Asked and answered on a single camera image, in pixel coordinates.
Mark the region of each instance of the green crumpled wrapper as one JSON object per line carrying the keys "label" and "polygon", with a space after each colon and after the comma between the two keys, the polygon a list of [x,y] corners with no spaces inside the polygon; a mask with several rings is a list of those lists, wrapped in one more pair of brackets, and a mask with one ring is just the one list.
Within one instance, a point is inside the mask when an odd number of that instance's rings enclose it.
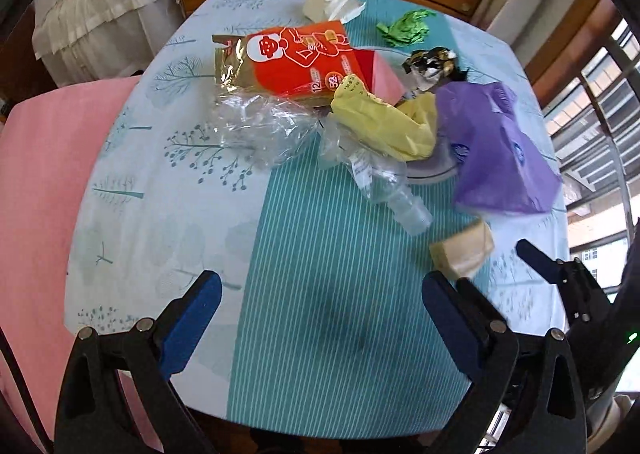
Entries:
{"label": "green crumpled wrapper", "polygon": [[424,41],[424,37],[429,33],[429,27],[422,19],[435,15],[435,12],[427,9],[412,10],[390,27],[384,23],[378,23],[376,28],[382,32],[382,37],[389,45],[408,46]]}

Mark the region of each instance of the cartoon face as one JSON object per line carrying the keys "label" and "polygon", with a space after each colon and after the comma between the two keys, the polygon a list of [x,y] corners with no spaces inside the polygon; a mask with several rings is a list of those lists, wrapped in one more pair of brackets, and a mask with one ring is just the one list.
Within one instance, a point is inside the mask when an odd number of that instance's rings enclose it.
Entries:
{"label": "cartoon face", "polygon": [[246,54],[249,59],[256,62],[279,59],[284,54],[280,46],[280,36],[278,34],[259,34],[252,37],[246,44]]}

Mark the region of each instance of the black cable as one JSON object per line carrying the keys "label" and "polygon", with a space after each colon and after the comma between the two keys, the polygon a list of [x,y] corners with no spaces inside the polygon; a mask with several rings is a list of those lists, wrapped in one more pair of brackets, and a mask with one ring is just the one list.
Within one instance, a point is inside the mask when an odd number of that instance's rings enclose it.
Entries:
{"label": "black cable", "polygon": [[0,328],[0,352],[2,352],[2,356],[9,366],[9,370],[14,378],[15,386],[18,388],[22,403],[24,404],[24,408],[27,410],[29,419],[33,424],[33,428],[35,429],[44,450],[46,450],[47,454],[53,454],[53,442],[49,439],[47,432],[44,430],[44,426],[40,421],[36,406],[33,404],[33,400],[31,399],[29,387],[27,387],[27,383],[24,381],[24,377],[20,371],[20,366],[15,359],[14,352],[9,345],[9,341],[4,336],[2,328]]}

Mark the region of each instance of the wooden floor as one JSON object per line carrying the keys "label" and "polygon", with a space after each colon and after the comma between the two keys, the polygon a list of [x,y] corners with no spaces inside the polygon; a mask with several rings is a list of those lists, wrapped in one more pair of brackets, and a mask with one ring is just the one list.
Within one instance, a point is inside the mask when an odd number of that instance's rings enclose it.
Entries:
{"label": "wooden floor", "polygon": [[374,440],[336,440],[287,436],[229,421],[220,420],[196,410],[193,418],[220,454],[254,454],[287,452],[307,454],[422,454],[437,431],[420,436]]}

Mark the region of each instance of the white crumpled tissue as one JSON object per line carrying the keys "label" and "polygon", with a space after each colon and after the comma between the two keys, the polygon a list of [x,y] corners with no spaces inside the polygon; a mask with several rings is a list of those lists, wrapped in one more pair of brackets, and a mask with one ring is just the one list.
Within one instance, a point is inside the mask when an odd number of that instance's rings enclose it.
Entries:
{"label": "white crumpled tissue", "polygon": [[306,0],[302,11],[315,23],[337,20],[345,24],[357,18],[364,6],[358,0]]}

